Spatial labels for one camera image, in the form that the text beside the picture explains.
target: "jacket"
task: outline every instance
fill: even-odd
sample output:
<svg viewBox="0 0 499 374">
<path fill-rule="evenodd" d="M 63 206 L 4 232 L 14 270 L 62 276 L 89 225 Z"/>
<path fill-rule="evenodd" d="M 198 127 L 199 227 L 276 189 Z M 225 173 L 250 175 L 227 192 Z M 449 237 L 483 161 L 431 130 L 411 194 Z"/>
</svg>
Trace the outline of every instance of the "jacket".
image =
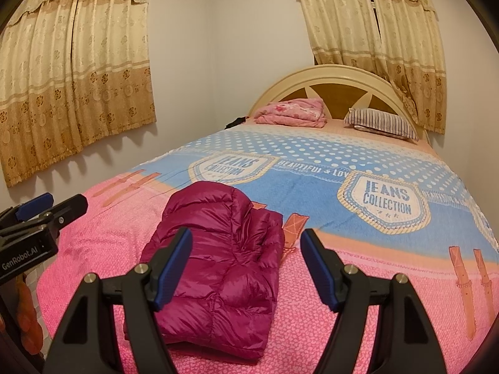
<svg viewBox="0 0 499 374">
<path fill-rule="evenodd" d="M 193 234 L 193 250 L 173 300 L 156 314 L 165 343 L 190 355 L 255 363 L 278 297 L 283 216 L 254 209 L 236 188 L 196 182 L 172 195 L 141 262 L 182 226 Z"/>
</svg>

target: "striped pillow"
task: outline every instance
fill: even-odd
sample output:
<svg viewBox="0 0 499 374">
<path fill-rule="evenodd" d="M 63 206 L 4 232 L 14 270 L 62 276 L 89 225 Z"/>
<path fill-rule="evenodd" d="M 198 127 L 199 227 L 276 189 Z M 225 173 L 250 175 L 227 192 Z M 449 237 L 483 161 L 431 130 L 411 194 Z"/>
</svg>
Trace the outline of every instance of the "striped pillow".
<svg viewBox="0 0 499 374">
<path fill-rule="evenodd" d="M 360 126 L 380 135 L 388 135 L 417 142 L 418 134 L 405 119 L 392 113 L 378 111 L 372 108 L 353 109 L 345 117 L 345 124 L 349 126 Z"/>
</svg>

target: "curtain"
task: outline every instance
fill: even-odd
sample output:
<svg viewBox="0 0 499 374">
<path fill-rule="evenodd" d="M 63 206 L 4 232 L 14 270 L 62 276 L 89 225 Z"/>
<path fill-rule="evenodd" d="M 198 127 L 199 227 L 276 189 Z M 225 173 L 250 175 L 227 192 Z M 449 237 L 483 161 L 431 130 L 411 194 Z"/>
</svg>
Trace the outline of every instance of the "curtain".
<svg viewBox="0 0 499 374">
<path fill-rule="evenodd" d="M 318 64 L 365 69 L 391 83 L 417 125 L 445 133 L 447 77 L 431 0 L 300 0 Z"/>
<path fill-rule="evenodd" d="M 381 51 L 371 0 L 300 0 L 318 64 L 335 63 L 381 74 Z"/>
<path fill-rule="evenodd" d="M 447 76 L 431 0 L 374 0 L 386 73 L 414 121 L 445 133 Z"/>
<path fill-rule="evenodd" d="M 146 22 L 147 0 L 24 0 L 0 36 L 8 187 L 156 120 Z"/>
</svg>

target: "jeans collection logo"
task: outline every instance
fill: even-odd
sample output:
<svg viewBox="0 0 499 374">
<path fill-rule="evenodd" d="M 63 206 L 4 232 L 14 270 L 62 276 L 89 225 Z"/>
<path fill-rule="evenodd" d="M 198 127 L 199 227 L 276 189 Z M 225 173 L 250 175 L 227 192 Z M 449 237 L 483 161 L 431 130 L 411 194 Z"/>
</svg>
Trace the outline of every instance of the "jeans collection logo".
<svg viewBox="0 0 499 374">
<path fill-rule="evenodd" d="M 361 171 L 349 173 L 338 200 L 386 234 L 414 232 L 431 220 L 428 202 L 416 185 Z"/>
<path fill-rule="evenodd" d="M 194 162 L 189 167 L 192 182 L 217 181 L 227 185 L 242 184 L 263 176 L 278 158 L 266 155 L 224 151 Z"/>
</svg>

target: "blue gripper pad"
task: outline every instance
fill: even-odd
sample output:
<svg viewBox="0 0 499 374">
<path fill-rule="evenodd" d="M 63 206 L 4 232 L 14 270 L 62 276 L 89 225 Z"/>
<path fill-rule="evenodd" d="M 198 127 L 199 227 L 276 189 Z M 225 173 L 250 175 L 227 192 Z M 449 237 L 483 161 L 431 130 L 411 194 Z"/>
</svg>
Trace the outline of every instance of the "blue gripper pad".
<svg viewBox="0 0 499 374">
<path fill-rule="evenodd" d="M 16 218 L 19 222 L 29 221 L 36 215 L 52 208 L 53 205 L 54 197 L 52 197 L 52 194 L 46 192 L 31 201 L 21 204 L 16 211 Z"/>
<path fill-rule="evenodd" d="M 156 293 L 152 301 L 156 312 L 171 302 L 191 251 L 191 231 L 180 228 L 170 246 L 158 250 L 149 263 L 153 269 L 150 290 Z"/>
<path fill-rule="evenodd" d="M 326 249 L 313 230 L 307 229 L 301 234 L 300 248 L 320 300 L 331 311 L 338 312 L 339 301 L 335 294 L 334 277 L 323 259 Z"/>
</svg>

